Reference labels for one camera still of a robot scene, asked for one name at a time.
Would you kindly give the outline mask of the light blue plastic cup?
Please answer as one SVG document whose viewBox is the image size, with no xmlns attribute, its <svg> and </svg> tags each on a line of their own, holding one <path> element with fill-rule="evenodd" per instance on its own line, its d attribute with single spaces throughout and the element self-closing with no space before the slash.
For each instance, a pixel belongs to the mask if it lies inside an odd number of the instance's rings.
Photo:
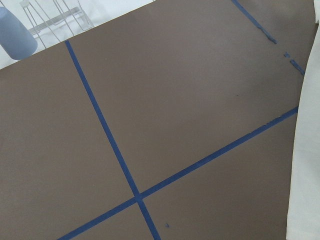
<svg viewBox="0 0 320 240">
<path fill-rule="evenodd" d="M 0 45 L 13 60 L 31 56 L 38 48 L 36 39 L 7 8 L 0 7 Z"/>
</svg>

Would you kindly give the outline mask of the cream cat print t-shirt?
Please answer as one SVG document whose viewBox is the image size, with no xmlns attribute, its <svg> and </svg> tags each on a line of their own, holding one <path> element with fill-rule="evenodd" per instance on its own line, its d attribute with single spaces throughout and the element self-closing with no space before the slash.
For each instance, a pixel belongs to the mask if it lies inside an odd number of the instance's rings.
<svg viewBox="0 0 320 240">
<path fill-rule="evenodd" d="M 286 239 L 320 238 L 320 34 L 306 65 L 295 128 Z"/>
</svg>

